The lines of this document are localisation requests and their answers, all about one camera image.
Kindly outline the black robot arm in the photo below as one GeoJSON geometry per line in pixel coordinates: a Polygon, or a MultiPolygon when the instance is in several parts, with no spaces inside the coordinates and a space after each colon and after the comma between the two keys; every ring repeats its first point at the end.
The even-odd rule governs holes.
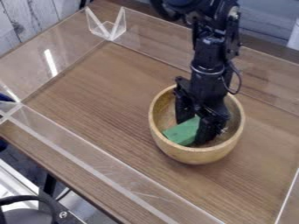
{"type": "Polygon", "coordinates": [[[191,77],[174,78],[176,126],[162,134],[178,136],[182,146],[203,145],[225,129],[229,110],[224,99],[239,91],[229,88],[239,71],[239,0],[149,0],[156,13],[191,28],[193,58],[191,77]]]}

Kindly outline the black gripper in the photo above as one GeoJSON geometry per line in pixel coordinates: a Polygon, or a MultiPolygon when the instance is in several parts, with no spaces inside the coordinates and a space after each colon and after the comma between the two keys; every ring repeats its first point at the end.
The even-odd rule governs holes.
{"type": "Polygon", "coordinates": [[[177,76],[174,83],[172,92],[176,123],[184,123],[195,116],[200,118],[195,143],[203,145],[216,137],[229,120],[224,102],[228,91],[223,79],[192,77],[188,80],[177,76]]]}

